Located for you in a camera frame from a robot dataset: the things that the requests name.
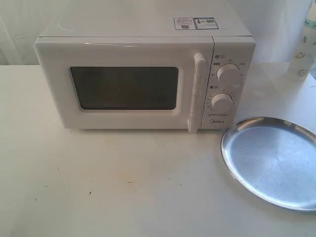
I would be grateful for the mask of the white microwave door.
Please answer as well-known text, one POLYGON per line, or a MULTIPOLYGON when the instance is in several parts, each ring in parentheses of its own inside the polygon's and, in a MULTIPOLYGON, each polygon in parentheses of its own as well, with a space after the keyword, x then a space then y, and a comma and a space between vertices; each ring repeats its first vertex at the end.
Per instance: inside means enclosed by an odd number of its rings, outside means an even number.
POLYGON ((41 37, 34 48, 65 128, 201 127, 212 37, 41 37))

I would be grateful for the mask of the white microwave oven body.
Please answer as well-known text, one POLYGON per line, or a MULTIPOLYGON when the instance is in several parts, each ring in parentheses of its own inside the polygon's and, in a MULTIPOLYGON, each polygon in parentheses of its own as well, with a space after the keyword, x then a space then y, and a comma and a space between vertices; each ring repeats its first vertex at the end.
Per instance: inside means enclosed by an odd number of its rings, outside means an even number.
POLYGON ((191 17, 176 13, 124 13, 121 8, 108 13, 94 12, 83 16, 80 12, 66 13, 59 21, 42 33, 50 38, 206 38, 214 39, 214 53, 207 83, 200 129, 224 129, 233 124, 242 94, 245 77, 255 49, 255 41, 240 19, 229 11, 214 17, 218 30, 175 30, 174 18, 191 17), (225 64, 235 64, 241 72, 239 84, 222 84, 216 73, 225 64), (220 93, 231 96, 233 106, 228 112, 212 109, 212 98, 220 93))

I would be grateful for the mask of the lower white timer knob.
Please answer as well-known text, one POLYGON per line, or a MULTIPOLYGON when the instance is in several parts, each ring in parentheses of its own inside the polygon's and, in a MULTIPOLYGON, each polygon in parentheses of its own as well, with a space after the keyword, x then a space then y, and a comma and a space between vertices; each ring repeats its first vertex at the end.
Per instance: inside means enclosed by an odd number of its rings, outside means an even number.
POLYGON ((215 95, 211 100, 212 109, 217 113, 228 112, 233 106, 233 101, 230 95, 220 93, 215 95))

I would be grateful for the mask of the upper white control knob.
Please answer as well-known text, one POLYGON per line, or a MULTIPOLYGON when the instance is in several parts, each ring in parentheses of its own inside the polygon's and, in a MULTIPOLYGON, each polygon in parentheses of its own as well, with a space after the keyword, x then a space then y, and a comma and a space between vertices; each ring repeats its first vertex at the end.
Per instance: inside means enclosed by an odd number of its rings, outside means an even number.
POLYGON ((217 79, 222 84, 235 85, 241 81, 241 72, 235 64, 225 64, 216 73, 217 79))

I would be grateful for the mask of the round steel tray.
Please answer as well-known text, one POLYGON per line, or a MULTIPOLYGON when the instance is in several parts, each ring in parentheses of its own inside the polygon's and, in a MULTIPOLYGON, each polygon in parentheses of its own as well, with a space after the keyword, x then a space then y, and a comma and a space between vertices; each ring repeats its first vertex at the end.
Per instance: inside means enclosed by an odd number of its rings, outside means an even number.
POLYGON ((296 211, 316 209, 316 134, 279 118, 240 120, 221 139, 231 175, 273 205, 296 211))

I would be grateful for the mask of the white patterned bottle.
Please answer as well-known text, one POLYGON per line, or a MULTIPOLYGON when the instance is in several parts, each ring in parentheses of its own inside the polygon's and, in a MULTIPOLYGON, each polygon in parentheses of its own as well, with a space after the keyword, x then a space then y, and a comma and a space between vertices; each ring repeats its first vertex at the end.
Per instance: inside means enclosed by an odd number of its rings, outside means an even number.
POLYGON ((313 0, 306 15, 302 33, 287 69, 287 76, 304 81, 316 58, 316 1, 313 0))

